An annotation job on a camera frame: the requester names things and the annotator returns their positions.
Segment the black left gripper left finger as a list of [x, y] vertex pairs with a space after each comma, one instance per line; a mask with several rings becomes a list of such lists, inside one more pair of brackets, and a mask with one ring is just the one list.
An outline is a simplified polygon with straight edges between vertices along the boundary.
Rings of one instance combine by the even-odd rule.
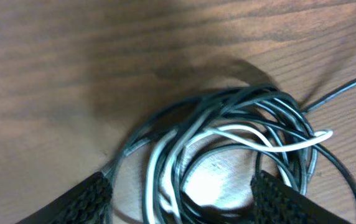
[[112, 195], [109, 180], [96, 172], [18, 224], [106, 223]]

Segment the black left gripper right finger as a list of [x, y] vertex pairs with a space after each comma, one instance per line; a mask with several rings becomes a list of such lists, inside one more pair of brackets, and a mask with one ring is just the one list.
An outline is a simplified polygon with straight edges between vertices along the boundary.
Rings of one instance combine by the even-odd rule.
[[250, 185], [255, 223], [350, 224], [263, 170], [254, 174]]

